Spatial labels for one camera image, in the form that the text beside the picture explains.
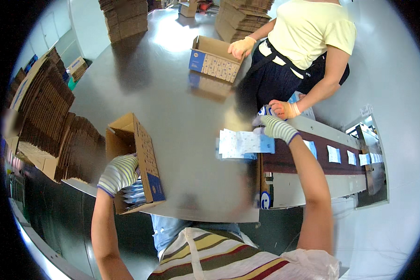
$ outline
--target person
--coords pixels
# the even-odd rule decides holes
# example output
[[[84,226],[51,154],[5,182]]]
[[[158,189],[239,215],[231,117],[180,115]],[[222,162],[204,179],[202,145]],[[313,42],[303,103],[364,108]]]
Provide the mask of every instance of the person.
[[[159,266],[148,279],[337,279],[333,254],[333,218],[325,175],[295,128],[272,116],[256,133],[288,144],[306,206],[297,249],[280,256],[258,249],[238,224],[201,223],[152,215]],[[132,279],[120,258],[113,197],[128,186],[137,158],[115,158],[98,184],[92,217],[92,247],[103,279]]]
[[[256,95],[258,109],[269,104],[281,119],[296,117],[340,88],[356,34],[338,0],[290,0],[278,7],[274,20],[227,50],[241,59],[267,37],[254,51],[252,66],[237,90]],[[305,70],[325,52],[324,77],[299,101],[288,103],[307,77]]]

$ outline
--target striped work glove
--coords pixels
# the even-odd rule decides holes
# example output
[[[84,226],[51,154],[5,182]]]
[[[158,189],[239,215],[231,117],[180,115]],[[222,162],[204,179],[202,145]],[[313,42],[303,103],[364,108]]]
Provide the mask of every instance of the striped work glove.
[[[254,121],[253,125],[259,125],[258,122],[263,123],[266,127],[259,127],[253,131],[257,134],[266,134],[271,138],[283,139],[287,145],[291,140],[300,133],[291,125],[287,124],[284,120],[280,120],[273,115],[259,115]]]
[[[137,181],[140,171],[137,172],[138,158],[132,154],[120,155],[114,158],[101,175],[98,186],[111,197],[124,187]]]

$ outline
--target striped shirt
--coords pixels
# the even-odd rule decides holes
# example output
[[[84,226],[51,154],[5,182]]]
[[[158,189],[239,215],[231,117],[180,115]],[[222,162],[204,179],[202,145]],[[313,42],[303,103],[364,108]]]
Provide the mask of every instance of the striped shirt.
[[[325,251],[297,249],[280,256],[245,244],[229,232],[182,230],[149,280],[337,279],[337,260]]]

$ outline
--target navy skirt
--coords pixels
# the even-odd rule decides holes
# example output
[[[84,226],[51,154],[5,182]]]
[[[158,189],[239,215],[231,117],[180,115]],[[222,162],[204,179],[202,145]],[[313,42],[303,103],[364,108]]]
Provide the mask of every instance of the navy skirt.
[[[257,47],[252,54],[251,67],[264,58]],[[273,99],[288,101],[302,81],[303,79],[297,77],[289,67],[269,61],[257,71],[250,74],[248,72],[236,90],[244,96],[255,96],[257,108],[260,110]]]

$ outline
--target jeans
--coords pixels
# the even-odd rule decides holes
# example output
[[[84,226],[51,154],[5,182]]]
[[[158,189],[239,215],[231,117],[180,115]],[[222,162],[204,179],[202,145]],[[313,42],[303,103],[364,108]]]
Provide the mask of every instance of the jeans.
[[[173,239],[179,235],[184,228],[201,228],[208,230],[225,230],[240,236],[241,231],[235,223],[208,223],[181,220],[170,217],[163,217],[151,214],[154,230],[154,246],[157,253],[166,249]]]

